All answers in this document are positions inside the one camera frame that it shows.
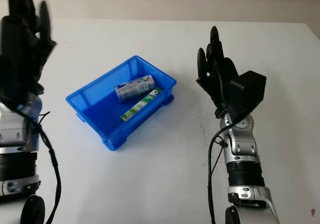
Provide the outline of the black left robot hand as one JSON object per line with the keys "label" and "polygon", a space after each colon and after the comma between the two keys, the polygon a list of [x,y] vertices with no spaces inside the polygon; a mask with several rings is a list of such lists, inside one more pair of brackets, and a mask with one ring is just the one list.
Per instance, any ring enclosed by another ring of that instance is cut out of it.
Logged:
{"label": "black left robot hand", "polygon": [[0,101],[11,109],[28,95],[44,93],[43,67],[56,46],[46,1],[36,12],[33,0],[8,0],[9,14],[0,20]]}

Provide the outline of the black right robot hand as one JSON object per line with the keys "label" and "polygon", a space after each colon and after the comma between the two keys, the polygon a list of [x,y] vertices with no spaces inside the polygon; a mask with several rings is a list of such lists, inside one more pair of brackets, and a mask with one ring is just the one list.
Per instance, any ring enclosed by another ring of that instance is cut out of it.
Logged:
{"label": "black right robot hand", "polygon": [[210,30],[209,44],[206,50],[197,52],[196,82],[211,97],[217,112],[224,112],[229,106],[229,83],[238,76],[235,65],[224,56],[222,42],[216,26]]}

